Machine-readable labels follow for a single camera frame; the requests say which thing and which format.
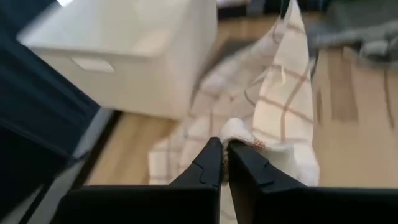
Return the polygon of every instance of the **plaid cloth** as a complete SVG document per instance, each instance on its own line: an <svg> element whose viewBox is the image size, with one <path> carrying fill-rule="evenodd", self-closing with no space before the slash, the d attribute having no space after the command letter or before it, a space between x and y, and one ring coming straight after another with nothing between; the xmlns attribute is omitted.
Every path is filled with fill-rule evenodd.
<svg viewBox="0 0 398 224"><path fill-rule="evenodd" d="M219 136L224 146L239 139L286 174L317 185L311 64L300 9L291 1L284 20L200 83L190 114L150 151L150 183L169 184L209 137ZM228 185L221 189L220 222L236 222Z"/></svg>

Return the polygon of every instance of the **dark surface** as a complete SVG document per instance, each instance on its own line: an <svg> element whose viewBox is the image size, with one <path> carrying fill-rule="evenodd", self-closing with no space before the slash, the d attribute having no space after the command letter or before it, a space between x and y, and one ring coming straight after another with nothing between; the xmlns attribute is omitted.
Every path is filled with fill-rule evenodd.
<svg viewBox="0 0 398 224"><path fill-rule="evenodd" d="M328 9L331 0L298 0L298 5L301 11L321 11L325 12ZM283 18L285 16L287 7L289 6L289 0L266 0L262 9L255 11L262 11L262 14L280 14ZM251 16L247 13L246 5L243 6L231 6L218 9L218 19L231 19L237 17Z"/></svg>
<svg viewBox="0 0 398 224"><path fill-rule="evenodd" d="M229 186L239 224L396 219L396 189L307 187L239 141L231 142L228 151Z"/></svg>
<svg viewBox="0 0 398 224"><path fill-rule="evenodd" d="M99 106L16 40L52 0L0 0L0 220L70 161Z"/></svg>
<svg viewBox="0 0 398 224"><path fill-rule="evenodd" d="M222 145L210 138L170 185L84 186L61 200L54 223L218 223Z"/></svg>

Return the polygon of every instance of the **wooden floor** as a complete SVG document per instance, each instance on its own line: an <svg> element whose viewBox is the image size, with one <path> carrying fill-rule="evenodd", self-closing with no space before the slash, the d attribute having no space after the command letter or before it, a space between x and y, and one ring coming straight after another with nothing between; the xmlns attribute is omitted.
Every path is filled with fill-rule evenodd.
<svg viewBox="0 0 398 224"><path fill-rule="evenodd" d="M214 52L230 38L258 39L275 19L223 22ZM313 81L320 184L398 187L398 74L385 77L366 70L347 71L333 54L322 57L327 62L318 62L322 75ZM87 184L147 183L147 152L173 126L175 122L167 119L123 114Z"/></svg>

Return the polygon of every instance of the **gray object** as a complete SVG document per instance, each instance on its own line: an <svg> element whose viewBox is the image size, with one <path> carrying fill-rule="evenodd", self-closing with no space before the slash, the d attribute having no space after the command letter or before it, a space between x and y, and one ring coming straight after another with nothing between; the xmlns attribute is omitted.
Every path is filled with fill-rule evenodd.
<svg viewBox="0 0 398 224"><path fill-rule="evenodd" d="M264 5L266 4L266 0L252 0L246 6L246 13L248 16L261 16L262 11L264 10Z"/></svg>
<svg viewBox="0 0 398 224"><path fill-rule="evenodd" d="M111 119L114 110L108 108L100 108L92 119L88 129L82 135L73 156L75 159L79 159L81 156L89 152L100 138L100 135L104 131L107 123ZM85 163L85 159L79 160L76 164L63 171L52 183L48 191L46 192L43 200L39 206L35 209L28 224L36 223L50 223L56 209L59 200L68 192L77 175L80 173L81 168ZM25 215L28 208L41 190L40 186L29 198L25 199L19 204L11 213L9 213L5 219L0 220L0 224L16 224L19 223L21 218Z"/></svg>
<svg viewBox="0 0 398 224"><path fill-rule="evenodd" d="M308 28L311 47L350 46L372 67L398 62L398 1L337 0L324 20Z"/></svg>

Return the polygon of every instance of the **white storage box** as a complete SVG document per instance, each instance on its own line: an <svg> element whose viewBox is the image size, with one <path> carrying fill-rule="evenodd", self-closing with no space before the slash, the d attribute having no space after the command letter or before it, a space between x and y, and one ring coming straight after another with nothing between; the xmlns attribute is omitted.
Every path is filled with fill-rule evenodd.
<svg viewBox="0 0 398 224"><path fill-rule="evenodd" d="M101 106L180 119L216 30L215 0L75 0L19 40Z"/></svg>

